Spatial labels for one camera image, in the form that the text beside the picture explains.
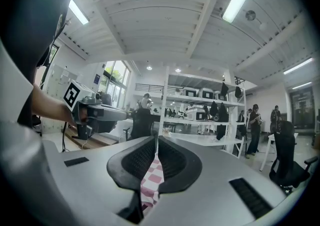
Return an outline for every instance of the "chair armrest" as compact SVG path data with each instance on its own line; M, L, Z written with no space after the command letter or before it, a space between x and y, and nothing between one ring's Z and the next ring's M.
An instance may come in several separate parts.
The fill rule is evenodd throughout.
M311 165L312 163L316 162L317 160L318 160L318 157L317 157L317 156L314 156L314 157L312 157L312 158L306 159L306 160L304 161L304 163L309 166L309 165Z

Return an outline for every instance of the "white desk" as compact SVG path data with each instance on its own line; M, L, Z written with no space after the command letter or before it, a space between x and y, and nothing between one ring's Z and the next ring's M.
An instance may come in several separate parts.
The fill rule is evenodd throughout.
M294 133L294 138L297 138L298 136L298 133ZM270 145L271 145L271 141L275 141L275 135L274 134L271 134L268 136L268 144L266 146L266 151L265 151L265 155L264 155L264 159L263 159L263 162L262 162L262 165L260 167L260 171L262 171L265 167L265 164L266 164L266 161L267 161L267 156L268 156L268 153L269 153L269 149L270 149ZM274 159L272 161L275 161L277 158L277 149L274 149Z

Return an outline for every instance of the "black vent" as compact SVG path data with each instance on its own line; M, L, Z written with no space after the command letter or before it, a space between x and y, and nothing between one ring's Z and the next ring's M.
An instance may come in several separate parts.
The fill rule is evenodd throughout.
M255 219L264 216L272 210L271 206L243 178L229 181L235 192L248 207Z

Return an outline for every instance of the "black pants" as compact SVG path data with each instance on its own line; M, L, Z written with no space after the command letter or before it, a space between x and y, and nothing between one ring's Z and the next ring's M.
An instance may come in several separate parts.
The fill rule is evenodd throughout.
M260 131L251 132L251 142L247 150L247 154L256 153L260 139Z

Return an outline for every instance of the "office chair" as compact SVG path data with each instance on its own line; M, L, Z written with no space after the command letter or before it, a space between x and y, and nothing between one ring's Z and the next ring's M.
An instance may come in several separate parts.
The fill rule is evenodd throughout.
M305 160L304 163L307 167L303 169L294 161L296 140L293 124L289 121L282 121L279 130L280 133L274 133L277 157L271 166L269 177L271 181L280 186L287 194L290 194L293 187L297 188L300 183L310 177L308 170L311 164L318 160L318 157L315 156Z
M37 134L42 136L42 127L41 127L40 117L37 117L36 115L32 115L32 128Z
M151 127L153 122L155 121L153 116L154 115L151 115L150 110L147 108L140 108L137 111L133 112L133 126L130 133L131 137L128 138L128 130L131 127L123 129L123 131L125 132L125 140L130 141L140 137L154 135L154 133L151 133Z

